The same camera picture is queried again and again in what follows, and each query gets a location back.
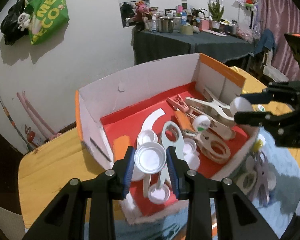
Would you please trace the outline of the clear white lid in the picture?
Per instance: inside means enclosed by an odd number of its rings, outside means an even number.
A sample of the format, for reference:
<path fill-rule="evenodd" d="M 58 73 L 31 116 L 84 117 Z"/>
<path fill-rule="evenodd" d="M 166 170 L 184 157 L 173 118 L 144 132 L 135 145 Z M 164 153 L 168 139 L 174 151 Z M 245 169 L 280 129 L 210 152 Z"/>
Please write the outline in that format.
<path fill-rule="evenodd" d="M 143 173 L 158 173 L 166 164 L 165 149 L 157 142 L 146 142 L 136 149 L 134 162 Z"/>

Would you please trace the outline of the grey-green plastic clamp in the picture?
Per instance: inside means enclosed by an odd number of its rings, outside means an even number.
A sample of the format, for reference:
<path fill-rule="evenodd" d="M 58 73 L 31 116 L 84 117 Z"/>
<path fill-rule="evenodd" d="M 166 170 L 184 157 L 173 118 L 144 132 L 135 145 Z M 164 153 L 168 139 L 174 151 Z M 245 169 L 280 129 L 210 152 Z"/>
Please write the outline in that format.
<path fill-rule="evenodd" d="M 166 132 L 171 132 L 172 135 L 175 137 L 175 141 L 169 139 L 168 136 L 166 135 Z M 169 146 L 175 147 L 175 153 L 177 157 L 181 160 L 185 160 L 184 152 L 183 152 L 183 148 L 185 145 L 184 138 L 179 126 L 175 122 L 168 121 L 164 124 L 161 133 L 160 142 L 165 150 L 167 150 Z M 171 184 L 170 176 L 168 174 L 168 168 L 167 165 L 165 164 L 164 168 L 160 171 L 159 179 L 156 184 L 156 189 L 162 188 L 162 186 L 166 181 L 168 181 L 169 185 Z"/>

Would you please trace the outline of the yellow round cap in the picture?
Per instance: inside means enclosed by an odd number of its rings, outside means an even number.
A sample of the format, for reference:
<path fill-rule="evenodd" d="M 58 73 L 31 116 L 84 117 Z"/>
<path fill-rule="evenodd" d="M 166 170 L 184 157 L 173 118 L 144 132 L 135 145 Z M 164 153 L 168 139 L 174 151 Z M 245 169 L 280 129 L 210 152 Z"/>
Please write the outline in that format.
<path fill-rule="evenodd" d="M 257 136 L 257 139 L 253 145 L 252 151 L 253 152 L 258 152 L 259 150 L 262 149 L 262 147 L 266 144 L 266 140 L 264 138 L 264 136 L 260 133 Z"/>

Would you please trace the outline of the cream clamp on towel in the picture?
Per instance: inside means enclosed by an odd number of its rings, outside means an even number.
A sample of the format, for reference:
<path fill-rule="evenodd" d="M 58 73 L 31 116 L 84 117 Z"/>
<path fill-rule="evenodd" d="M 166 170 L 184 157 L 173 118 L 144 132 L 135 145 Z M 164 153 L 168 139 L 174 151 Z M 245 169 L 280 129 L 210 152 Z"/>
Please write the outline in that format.
<path fill-rule="evenodd" d="M 237 181 L 236 185 L 240 188 L 240 190 L 247 195 L 254 187 L 257 180 L 256 171 L 246 172 L 241 174 Z"/>

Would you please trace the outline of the lilac clamp far right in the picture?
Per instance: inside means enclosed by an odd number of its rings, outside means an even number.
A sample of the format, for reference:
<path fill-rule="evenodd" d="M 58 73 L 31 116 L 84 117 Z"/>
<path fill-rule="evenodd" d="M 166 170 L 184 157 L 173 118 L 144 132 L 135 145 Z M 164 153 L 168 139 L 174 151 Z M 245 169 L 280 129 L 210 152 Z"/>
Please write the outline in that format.
<path fill-rule="evenodd" d="M 249 193 L 249 199 L 253 201 L 259 197 L 260 203 L 267 206 L 270 203 L 270 193 L 276 187 L 276 176 L 269 169 L 267 156 L 261 151 L 255 155 L 256 183 Z"/>

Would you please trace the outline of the light blue towel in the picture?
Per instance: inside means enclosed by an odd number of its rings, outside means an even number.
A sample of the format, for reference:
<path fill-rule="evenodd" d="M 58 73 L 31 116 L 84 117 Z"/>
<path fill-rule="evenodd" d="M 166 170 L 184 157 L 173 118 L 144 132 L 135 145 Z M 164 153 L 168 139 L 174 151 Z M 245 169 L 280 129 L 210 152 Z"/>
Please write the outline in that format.
<path fill-rule="evenodd" d="M 253 205 L 280 238 L 290 223 L 300 201 L 300 168 L 289 150 L 275 146 L 273 137 L 260 129 L 266 144 L 263 152 L 268 158 L 269 170 L 276 176 L 276 186 L 270 191 L 270 202 L 262 206 L 258 199 Z M 188 208 L 153 223 L 129 225 L 123 220 L 115 221 L 117 239 L 173 239 L 186 225 Z"/>

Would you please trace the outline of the cream clamp in box left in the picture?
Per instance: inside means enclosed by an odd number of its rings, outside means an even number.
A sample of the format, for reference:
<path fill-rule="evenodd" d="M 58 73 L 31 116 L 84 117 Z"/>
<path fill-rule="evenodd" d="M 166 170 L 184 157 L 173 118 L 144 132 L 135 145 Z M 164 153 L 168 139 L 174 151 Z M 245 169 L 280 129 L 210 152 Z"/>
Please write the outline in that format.
<path fill-rule="evenodd" d="M 148 198 L 148 191 L 151 185 L 151 174 L 145 174 L 143 178 L 143 197 Z"/>

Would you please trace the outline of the beige clamp in box back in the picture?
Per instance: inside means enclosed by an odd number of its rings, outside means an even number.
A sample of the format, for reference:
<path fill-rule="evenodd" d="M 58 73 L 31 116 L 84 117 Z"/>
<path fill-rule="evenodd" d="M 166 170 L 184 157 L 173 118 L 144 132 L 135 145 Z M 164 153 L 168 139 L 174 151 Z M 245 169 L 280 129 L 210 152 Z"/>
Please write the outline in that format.
<path fill-rule="evenodd" d="M 219 122 L 234 122 L 234 116 L 230 112 L 230 106 L 221 102 L 207 87 L 203 89 L 205 100 L 186 97 L 185 102 L 191 106 L 218 119 Z"/>

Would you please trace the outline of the beige clamp in box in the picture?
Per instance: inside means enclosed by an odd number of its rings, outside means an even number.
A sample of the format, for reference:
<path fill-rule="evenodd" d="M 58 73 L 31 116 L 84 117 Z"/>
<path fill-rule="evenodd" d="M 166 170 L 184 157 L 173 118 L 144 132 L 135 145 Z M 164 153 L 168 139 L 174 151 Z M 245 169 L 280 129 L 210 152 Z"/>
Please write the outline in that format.
<path fill-rule="evenodd" d="M 234 122 L 234 116 L 230 112 L 230 106 L 221 102 L 207 87 L 203 89 L 205 100 L 186 97 L 185 102 L 191 106 L 218 119 L 219 122 Z"/>
<path fill-rule="evenodd" d="M 186 113 L 190 123 L 192 124 L 195 117 L 202 114 Z M 230 147 L 226 141 L 232 140 L 236 136 L 236 132 L 215 119 L 208 117 L 211 121 L 209 129 L 202 132 L 185 133 L 185 135 L 193 139 L 201 152 L 211 161 L 218 164 L 224 164 L 230 159 Z"/>

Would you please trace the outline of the beige clamp in box middle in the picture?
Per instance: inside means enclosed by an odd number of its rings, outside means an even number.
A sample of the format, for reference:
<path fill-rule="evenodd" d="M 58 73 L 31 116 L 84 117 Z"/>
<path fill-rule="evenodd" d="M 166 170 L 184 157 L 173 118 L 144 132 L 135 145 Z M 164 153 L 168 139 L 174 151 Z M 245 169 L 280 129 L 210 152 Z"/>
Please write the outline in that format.
<path fill-rule="evenodd" d="M 195 117 L 202 114 L 186 113 L 190 123 L 192 124 Z M 230 159 L 230 147 L 226 141 L 232 140 L 236 136 L 236 132 L 215 119 L 208 117 L 211 121 L 209 129 L 202 132 L 185 133 L 185 135 L 193 139 L 201 152 L 211 161 L 218 164 L 224 164 Z"/>

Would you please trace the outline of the white cap green label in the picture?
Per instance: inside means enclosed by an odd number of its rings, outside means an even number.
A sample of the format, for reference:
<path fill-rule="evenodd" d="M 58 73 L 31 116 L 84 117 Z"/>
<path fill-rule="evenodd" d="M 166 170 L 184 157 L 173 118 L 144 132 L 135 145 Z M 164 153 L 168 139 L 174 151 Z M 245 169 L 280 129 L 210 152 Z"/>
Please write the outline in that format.
<path fill-rule="evenodd" d="M 194 127 L 194 130 L 199 133 L 209 129 L 210 125 L 211 125 L 211 121 L 205 115 L 199 115 L 195 117 L 195 119 L 192 122 L 192 126 Z"/>

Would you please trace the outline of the orange pen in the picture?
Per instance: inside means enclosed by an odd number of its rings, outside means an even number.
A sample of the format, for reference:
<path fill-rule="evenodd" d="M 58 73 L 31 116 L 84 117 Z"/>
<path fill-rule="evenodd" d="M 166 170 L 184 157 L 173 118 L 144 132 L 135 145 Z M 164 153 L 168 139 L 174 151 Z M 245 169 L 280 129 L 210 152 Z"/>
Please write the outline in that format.
<path fill-rule="evenodd" d="M 183 133 L 195 133 L 190 120 L 188 119 L 187 115 L 182 111 L 174 111 L 174 116 L 179 124 L 179 127 Z"/>

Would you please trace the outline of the potted green plant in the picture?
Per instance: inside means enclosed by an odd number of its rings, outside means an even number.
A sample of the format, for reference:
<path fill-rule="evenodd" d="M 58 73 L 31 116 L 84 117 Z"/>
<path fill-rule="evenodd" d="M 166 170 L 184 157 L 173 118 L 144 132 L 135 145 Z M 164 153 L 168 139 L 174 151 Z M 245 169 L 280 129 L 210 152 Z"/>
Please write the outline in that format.
<path fill-rule="evenodd" d="M 218 30 L 224 14 L 224 7 L 221 5 L 221 0 L 210 1 L 207 5 L 211 16 L 211 28 Z"/>

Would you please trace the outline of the dark cloth side table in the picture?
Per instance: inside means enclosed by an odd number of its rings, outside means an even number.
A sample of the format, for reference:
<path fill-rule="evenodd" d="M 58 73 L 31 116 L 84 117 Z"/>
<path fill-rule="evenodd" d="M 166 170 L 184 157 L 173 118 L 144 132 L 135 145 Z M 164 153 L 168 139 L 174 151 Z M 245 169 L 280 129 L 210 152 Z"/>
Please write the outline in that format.
<path fill-rule="evenodd" d="M 135 64 L 193 53 L 203 53 L 225 63 L 243 58 L 254 50 L 249 42 L 230 35 L 217 36 L 206 32 L 183 35 L 149 31 L 134 34 L 133 49 Z"/>

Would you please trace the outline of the green shopping bag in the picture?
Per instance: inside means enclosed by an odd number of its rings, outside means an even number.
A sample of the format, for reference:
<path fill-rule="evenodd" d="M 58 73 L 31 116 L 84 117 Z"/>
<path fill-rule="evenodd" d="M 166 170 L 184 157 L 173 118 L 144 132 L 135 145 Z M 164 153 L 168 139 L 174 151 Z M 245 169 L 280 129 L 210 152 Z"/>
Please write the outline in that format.
<path fill-rule="evenodd" d="M 66 0 L 25 0 L 29 14 L 29 36 L 32 45 L 38 45 L 69 21 Z"/>

